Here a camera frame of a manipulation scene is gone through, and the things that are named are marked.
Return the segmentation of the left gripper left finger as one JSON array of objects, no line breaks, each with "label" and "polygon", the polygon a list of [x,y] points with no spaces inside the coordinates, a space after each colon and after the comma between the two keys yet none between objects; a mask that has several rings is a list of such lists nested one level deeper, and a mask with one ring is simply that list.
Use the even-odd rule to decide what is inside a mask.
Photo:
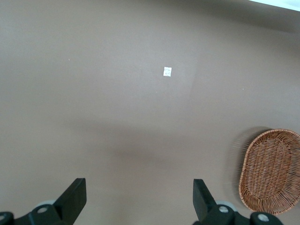
[{"label": "left gripper left finger", "polygon": [[52,204],[35,207],[28,214],[14,218],[12,212],[0,213],[2,225],[72,225],[87,202],[86,179],[77,178]]}]

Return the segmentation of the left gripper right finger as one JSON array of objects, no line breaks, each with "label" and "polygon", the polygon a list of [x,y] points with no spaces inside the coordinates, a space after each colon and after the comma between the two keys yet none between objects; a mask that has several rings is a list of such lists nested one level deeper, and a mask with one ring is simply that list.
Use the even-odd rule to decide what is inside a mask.
[{"label": "left gripper right finger", "polygon": [[281,225],[274,215],[254,212],[249,218],[231,207],[217,204],[202,179],[193,181],[193,206],[198,217],[195,225]]}]

